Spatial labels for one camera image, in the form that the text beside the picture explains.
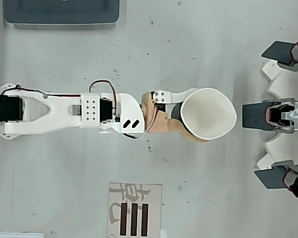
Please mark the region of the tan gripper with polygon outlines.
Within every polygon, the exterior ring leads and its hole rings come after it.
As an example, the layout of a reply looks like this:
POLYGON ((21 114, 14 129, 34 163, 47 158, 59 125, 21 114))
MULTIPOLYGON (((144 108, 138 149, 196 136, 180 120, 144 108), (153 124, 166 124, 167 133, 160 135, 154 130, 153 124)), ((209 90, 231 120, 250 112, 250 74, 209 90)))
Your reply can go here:
POLYGON ((198 88, 174 93, 165 90, 146 92, 142 95, 141 107, 145 120, 145 129, 149 133, 162 133, 177 131, 182 136, 195 142, 205 143, 208 140, 200 139, 191 134, 184 124, 177 119, 168 119, 166 104, 178 104, 186 100, 198 88))

